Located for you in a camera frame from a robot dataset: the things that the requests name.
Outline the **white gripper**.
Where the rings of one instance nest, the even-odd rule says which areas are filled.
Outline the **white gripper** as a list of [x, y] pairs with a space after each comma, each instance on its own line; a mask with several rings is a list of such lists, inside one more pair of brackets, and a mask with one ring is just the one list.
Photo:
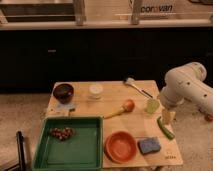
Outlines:
[[[183, 97], [169, 87], [164, 87], [161, 90], [159, 94], [159, 99], [161, 101], [161, 104], [165, 108], [174, 108], [183, 103]], [[175, 111], [163, 109], [162, 110], [163, 124], [169, 125], [171, 121], [174, 119], [175, 115], [176, 115]]]

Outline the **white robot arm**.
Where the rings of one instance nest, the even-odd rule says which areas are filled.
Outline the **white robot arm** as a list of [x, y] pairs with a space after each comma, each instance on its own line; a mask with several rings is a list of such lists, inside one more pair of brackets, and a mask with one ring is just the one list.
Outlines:
[[185, 99], [197, 104], [207, 122], [213, 121], [213, 88], [206, 85], [206, 68], [199, 62], [191, 62], [170, 69], [164, 77], [165, 86], [159, 93], [161, 104], [172, 109]]

